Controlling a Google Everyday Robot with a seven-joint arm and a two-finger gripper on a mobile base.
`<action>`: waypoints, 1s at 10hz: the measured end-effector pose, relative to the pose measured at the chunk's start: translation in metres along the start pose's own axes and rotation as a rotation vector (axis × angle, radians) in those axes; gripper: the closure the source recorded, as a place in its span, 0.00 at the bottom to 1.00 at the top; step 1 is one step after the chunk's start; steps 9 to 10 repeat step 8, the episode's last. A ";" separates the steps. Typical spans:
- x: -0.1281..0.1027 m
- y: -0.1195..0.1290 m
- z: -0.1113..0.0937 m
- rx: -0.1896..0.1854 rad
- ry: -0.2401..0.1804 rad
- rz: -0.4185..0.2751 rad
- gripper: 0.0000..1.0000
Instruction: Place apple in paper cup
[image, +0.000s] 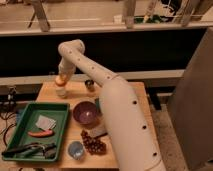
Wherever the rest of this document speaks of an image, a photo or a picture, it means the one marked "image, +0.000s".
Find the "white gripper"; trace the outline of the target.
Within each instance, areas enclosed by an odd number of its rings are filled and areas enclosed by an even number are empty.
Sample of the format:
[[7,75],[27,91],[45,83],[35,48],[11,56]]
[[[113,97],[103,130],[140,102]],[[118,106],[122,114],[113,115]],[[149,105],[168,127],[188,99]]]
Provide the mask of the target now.
[[59,64],[59,77],[62,81],[67,82],[76,71],[76,66],[71,63]]

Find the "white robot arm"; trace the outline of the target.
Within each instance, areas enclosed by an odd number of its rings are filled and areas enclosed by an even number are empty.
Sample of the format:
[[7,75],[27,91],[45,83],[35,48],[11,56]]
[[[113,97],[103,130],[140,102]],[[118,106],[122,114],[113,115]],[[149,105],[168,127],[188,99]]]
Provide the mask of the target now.
[[117,73],[84,55],[77,39],[60,43],[59,75],[66,84],[75,67],[100,87],[99,104],[120,171],[166,171],[132,86]]

